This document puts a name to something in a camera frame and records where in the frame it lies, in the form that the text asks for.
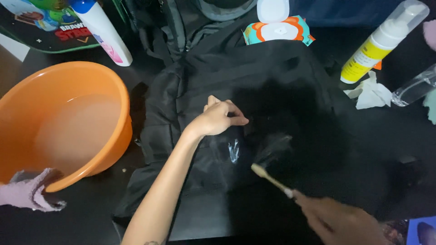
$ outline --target tissue paper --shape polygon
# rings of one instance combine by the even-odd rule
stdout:
[[[383,84],[377,83],[374,71],[368,72],[369,78],[360,82],[353,90],[344,90],[350,99],[357,98],[356,109],[366,109],[374,106],[391,106],[392,93]]]

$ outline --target bamboo toothbrush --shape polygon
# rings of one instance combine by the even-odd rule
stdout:
[[[263,167],[261,167],[258,164],[253,163],[251,165],[251,170],[253,170],[253,172],[255,174],[257,174],[259,177],[267,179],[269,182],[271,182],[277,188],[281,189],[283,191],[283,193],[286,194],[286,196],[288,196],[289,198],[293,198],[292,190],[289,189],[288,187],[286,187],[285,185],[283,185],[282,183],[280,183],[279,181],[277,181],[276,179],[274,179],[273,177],[271,177]]]

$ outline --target person's right hand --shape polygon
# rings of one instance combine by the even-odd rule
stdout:
[[[311,198],[293,190],[309,226],[326,245],[385,245],[377,220],[360,208],[331,198]]]

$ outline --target label on bottle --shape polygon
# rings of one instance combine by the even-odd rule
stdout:
[[[368,39],[342,68],[341,77],[357,82],[392,50],[378,48]]]

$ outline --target person's left hand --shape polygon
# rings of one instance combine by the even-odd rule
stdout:
[[[199,137],[217,135],[224,132],[230,126],[243,126],[249,122],[241,110],[232,101],[221,101],[211,95],[208,104],[204,106],[203,113],[195,118],[187,127]]]

